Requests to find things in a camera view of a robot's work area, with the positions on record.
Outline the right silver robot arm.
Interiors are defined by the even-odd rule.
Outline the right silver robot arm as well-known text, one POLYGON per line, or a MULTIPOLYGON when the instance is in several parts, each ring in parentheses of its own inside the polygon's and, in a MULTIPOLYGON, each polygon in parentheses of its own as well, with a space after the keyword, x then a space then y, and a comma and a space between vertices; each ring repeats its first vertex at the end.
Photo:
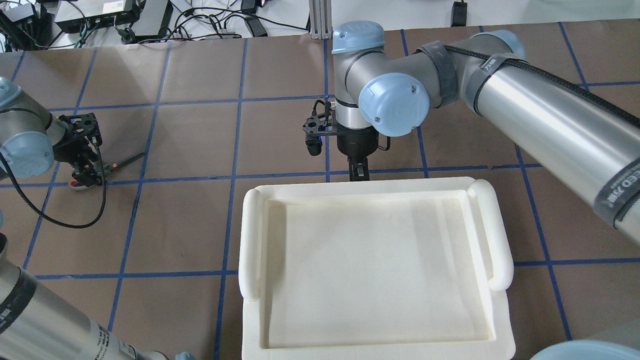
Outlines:
POLYGON ((333 31, 334 109, 352 182, 370 179, 379 135, 410 133, 430 109, 462 101, 592 208, 604 223, 639 240, 639 118, 525 59, 509 30, 450 45, 425 44, 391 59, 379 23, 333 31))

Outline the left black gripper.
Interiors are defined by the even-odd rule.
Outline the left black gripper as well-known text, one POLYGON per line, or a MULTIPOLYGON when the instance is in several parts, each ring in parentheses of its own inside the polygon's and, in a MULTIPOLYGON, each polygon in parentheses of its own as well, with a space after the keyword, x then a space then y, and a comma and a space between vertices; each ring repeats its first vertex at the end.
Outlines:
POLYGON ((60 115, 53 125, 61 126, 62 137, 53 145, 54 160, 73 166, 71 188, 90 188, 105 184, 105 162, 91 145, 103 144, 98 119, 93 112, 60 115))

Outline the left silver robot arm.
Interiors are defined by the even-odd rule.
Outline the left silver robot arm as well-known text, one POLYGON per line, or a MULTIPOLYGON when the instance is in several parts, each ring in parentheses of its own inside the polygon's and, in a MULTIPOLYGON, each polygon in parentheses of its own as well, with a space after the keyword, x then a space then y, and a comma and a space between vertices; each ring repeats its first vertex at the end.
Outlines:
MULTIPOLYGON (((70 164, 76 187, 106 191, 103 140, 93 113, 55 117, 6 77, 1 87, 1 178, 9 179, 22 200, 42 219, 69 229, 46 215, 21 189, 18 178, 46 173, 55 162, 70 164)), ((141 351, 114 335, 6 257, 8 240, 1 236, 1 326, 3 360, 166 360, 160 351, 141 351)))

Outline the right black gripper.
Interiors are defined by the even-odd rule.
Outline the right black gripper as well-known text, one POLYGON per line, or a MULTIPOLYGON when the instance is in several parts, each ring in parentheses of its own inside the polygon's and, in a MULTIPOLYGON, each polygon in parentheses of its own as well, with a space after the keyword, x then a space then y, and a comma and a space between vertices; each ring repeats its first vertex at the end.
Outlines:
POLYGON ((379 132, 369 126, 364 129, 346 129, 336 137, 338 150, 348 157, 350 182, 368 182, 370 169, 367 157, 378 149, 379 132))

